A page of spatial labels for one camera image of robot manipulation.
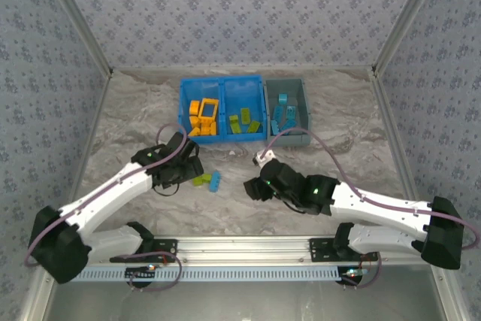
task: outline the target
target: gray bin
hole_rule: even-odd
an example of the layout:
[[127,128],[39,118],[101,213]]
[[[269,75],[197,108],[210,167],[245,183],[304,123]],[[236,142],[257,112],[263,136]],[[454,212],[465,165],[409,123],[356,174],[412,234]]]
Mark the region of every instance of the gray bin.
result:
[[[263,84],[265,104],[268,110],[268,143],[274,137],[271,129],[271,114],[274,114],[274,108],[279,105],[279,93],[287,94],[287,104],[283,106],[283,120],[279,124],[279,128],[282,128],[286,122],[287,105],[294,105],[296,127],[310,130],[310,109],[302,78],[266,79]],[[290,132],[289,135],[281,135],[274,146],[307,146],[309,144],[309,135],[301,132]]]

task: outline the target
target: lime green block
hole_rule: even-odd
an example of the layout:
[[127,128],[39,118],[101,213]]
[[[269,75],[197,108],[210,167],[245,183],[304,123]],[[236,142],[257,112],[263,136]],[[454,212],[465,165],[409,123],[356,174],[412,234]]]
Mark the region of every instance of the lime green block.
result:
[[247,133],[256,133],[260,126],[261,126],[261,123],[257,122],[256,120],[253,120],[250,123],[249,128],[247,129]]
[[210,180],[212,179],[212,174],[204,173],[201,177],[202,177],[202,182],[210,183]]
[[240,121],[242,122],[242,124],[249,124],[250,123],[249,108],[241,108],[240,109]]
[[232,133],[239,135],[242,133],[241,126],[239,126],[239,117],[237,114],[229,116],[228,121],[231,123]]
[[192,180],[192,184],[196,187],[202,186],[203,183],[204,183],[204,179],[202,178],[202,176],[198,176]]

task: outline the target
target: blue block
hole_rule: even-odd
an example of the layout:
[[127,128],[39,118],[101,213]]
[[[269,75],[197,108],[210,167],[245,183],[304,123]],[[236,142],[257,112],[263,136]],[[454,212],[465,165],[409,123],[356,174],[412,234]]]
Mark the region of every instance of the blue block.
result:
[[287,94],[279,93],[279,104],[287,104]]
[[279,134],[279,123],[275,120],[271,121],[272,135]]
[[276,107],[274,108],[274,116],[272,118],[277,122],[277,124],[283,121],[283,113],[284,113],[283,106],[276,105]]
[[280,130],[281,130],[281,131],[285,131],[286,129],[295,127],[296,124],[297,124],[297,123],[296,123],[295,120],[288,120]]
[[287,106],[286,119],[287,120],[295,119],[295,107],[293,105]]
[[219,190],[220,183],[220,173],[215,171],[212,173],[212,178],[210,179],[209,190],[211,192],[217,192]]

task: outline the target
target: orange block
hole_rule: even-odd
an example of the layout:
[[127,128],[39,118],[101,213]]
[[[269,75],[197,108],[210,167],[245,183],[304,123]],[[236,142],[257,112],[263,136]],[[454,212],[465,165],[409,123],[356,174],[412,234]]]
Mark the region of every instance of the orange block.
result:
[[202,123],[201,135],[210,135],[210,124]]
[[197,116],[198,115],[198,106],[200,105],[201,102],[199,101],[191,101],[190,102],[190,108],[189,108],[189,114],[191,116]]
[[[204,112],[204,106],[206,104],[213,104],[213,113],[212,113],[212,116],[210,117],[202,115],[202,112]],[[210,124],[211,122],[216,120],[218,107],[219,107],[219,99],[203,98],[201,103],[201,110],[198,112],[198,118],[201,120],[201,123],[209,122]]]
[[192,131],[190,131],[189,137],[195,137],[196,135],[201,135],[201,129],[198,127],[195,127]]
[[212,122],[210,125],[210,135],[217,135],[217,123]]
[[192,129],[201,127],[201,121],[197,116],[190,116],[189,119],[190,119],[190,125],[192,126]]

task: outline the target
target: wall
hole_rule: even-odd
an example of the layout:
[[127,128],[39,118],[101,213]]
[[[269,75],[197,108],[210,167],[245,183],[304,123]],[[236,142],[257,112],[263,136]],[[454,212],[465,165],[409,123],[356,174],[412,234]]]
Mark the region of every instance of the wall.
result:
[[[481,2],[426,0],[383,83],[420,193],[451,199],[481,229]],[[481,252],[462,256],[481,319]]]
[[0,0],[0,319],[15,320],[37,211],[64,204],[104,85],[57,0]]
[[113,67],[370,65],[406,0],[76,0]]

